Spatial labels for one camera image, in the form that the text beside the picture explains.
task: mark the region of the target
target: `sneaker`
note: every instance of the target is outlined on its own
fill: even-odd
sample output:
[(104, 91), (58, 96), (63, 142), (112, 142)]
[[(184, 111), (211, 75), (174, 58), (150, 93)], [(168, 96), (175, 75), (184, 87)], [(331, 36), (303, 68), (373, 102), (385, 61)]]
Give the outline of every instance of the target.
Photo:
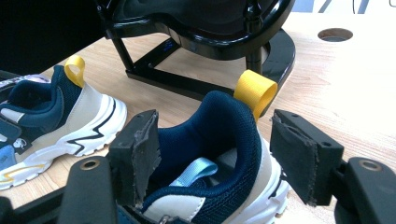
[(63, 154), (92, 154), (122, 129), (125, 104), (65, 68), (56, 65), (50, 83), (18, 82), (0, 104), (0, 189), (35, 178)]
[(161, 162), (147, 196), (141, 206), (119, 206), (119, 223), (137, 210), (153, 223), (262, 224), (285, 210), (290, 185), (243, 102), (212, 91), (191, 118), (158, 136)]

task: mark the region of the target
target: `white sneaker sole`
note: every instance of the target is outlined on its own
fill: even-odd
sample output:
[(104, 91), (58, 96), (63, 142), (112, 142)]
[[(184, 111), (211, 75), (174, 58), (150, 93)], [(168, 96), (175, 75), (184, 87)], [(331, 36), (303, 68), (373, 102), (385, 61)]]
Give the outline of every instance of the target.
[(87, 125), (63, 136), (55, 145), (41, 148), (24, 161), (1, 171), (0, 190), (18, 186), (37, 177), (50, 167), (55, 158), (64, 154), (80, 157), (102, 149), (123, 128), (126, 116), (124, 102), (103, 95), (98, 114)]
[[(270, 183), (267, 186), (269, 188), (266, 188), (253, 204), (245, 208), (244, 211), (251, 211), (244, 214), (244, 218), (246, 220), (243, 223), (271, 224), (275, 222), (276, 215), (283, 214), (286, 209), (286, 205), (288, 204), (287, 195), (290, 191), (290, 185), (284, 180), (279, 180), (281, 175), (280, 166), (276, 159), (271, 157), (271, 160), (272, 163), (275, 163), (276, 165), (273, 165), (273, 174), (271, 175)], [(275, 190), (276, 196), (269, 198)]]

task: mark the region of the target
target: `black metal frame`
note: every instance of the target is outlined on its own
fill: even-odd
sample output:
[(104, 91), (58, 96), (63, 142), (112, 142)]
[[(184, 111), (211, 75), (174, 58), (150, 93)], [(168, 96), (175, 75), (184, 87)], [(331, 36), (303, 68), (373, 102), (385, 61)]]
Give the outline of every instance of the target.
[[(274, 13), (270, 13), (269, 19), (262, 18), (258, 0), (247, 0), (244, 11), (244, 33), (218, 44), (216, 38), (222, 39), (224, 36), (211, 34), (215, 37), (213, 40), (196, 36), (194, 32), (189, 33), (189, 30), (192, 29), (186, 29), (185, 25), (175, 21), (172, 17), (155, 18), (155, 15), (148, 15), (146, 18), (136, 19), (136, 21), (113, 21), (111, 14), (117, 1), (96, 0), (95, 2), (99, 17), (106, 30), (106, 38), (113, 41), (128, 77), (193, 99), (202, 100), (209, 91), (213, 90), (229, 94), (233, 94), (233, 90), (155, 68), (179, 48), (215, 60), (245, 57), (247, 69), (269, 77), (278, 83), (279, 88), (288, 77), (294, 63), (294, 43), (283, 30), (279, 31), (278, 28), (288, 17), (294, 0), (280, 0), (279, 7), (274, 10)], [(155, 32), (165, 33), (171, 37), (134, 63), (122, 39)], [(265, 62), (262, 59), (262, 49), (269, 51), (269, 57)]]
[[(132, 61), (121, 39), (112, 39), (112, 41), (118, 53), (121, 55), (120, 57), (126, 67), (126, 74), (130, 78), (196, 100), (202, 100), (208, 92), (213, 90), (224, 91), (231, 95), (233, 94), (233, 89), (227, 87), (156, 69), (155, 67), (159, 63), (180, 48), (180, 45), (172, 38), (163, 41), (135, 63)], [(276, 82), (280, 88), (289, 76), (294, 64), (294, 43), (285, 31), (280, 30), (264, 48), (268, 50), (269, 54), (261, 66), (261, 73), (263, 73), (265, 77)]]

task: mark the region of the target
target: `black zigzag stripe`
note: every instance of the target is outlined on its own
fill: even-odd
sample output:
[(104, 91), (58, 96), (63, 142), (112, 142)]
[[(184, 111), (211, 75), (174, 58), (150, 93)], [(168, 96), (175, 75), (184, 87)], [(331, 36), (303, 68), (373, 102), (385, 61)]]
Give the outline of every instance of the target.
[(82, 137), (82, 138), (77, 138), (77, 139), (73, 139), (73, 140), (69, 140), (67, 141), (67, 143), (70, 144), (75, 144), (79, 146), (79, 149), (75, 152), (75, 155), (77, 155), (80, 151), (84, 150), (84, 146), (82, 144), (77, 143), (77, 141), (80, 140), (86, 140), (86, 139), (95, 139), (95, 138), (101, 138), (104, 135), (102, 133), (99, 132), (99, 129), (105, 125), (105, 123), (107, 123), (111, 117), (113, 117), (114, 111), (116, 110), (116, 101), (113, 99), (113, 110), (111, 111), (111, 114), (102, 122), (100, 123), (98, 126), (96, 126), (94, 129), (92, 129), (94, 132), (96, 132), (97, 134), (94, 136), (88, 136), (88, 137)]

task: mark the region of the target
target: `shoe upper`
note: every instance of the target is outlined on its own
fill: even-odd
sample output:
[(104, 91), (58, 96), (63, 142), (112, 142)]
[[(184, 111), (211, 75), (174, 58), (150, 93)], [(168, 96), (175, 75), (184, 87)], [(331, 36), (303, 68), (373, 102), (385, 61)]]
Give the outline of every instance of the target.
[(7, 103), (0, 104), (0, 170), (26, 158), (36, 139), (64, 126), (82, 92), (60, 65), (54, 66), (50, 83), (17, 83)]
[[(159, 189), (146, 198), (145, 216), (156, 221), (168, 215), (194, 223), (220, 223), (247, 199), (262, 159), (261, 138), (247, 105), (212, 91), (189, 120), (159, 129), (159, 138), (162, 161), (150, 178)], [(233, 171), (219, 184), (168, 186), (195, 159), (215, 161), (233, 148), (237, 154)]]
[(14, 86), (22, 80), (32, 80), (34, 82), (49, 83), (50, 80), (43, 75), (27, 75), (21, 77), (14, 77), (0, 81), (0, 104), (5, 103), (8, 99), (9, 93)]

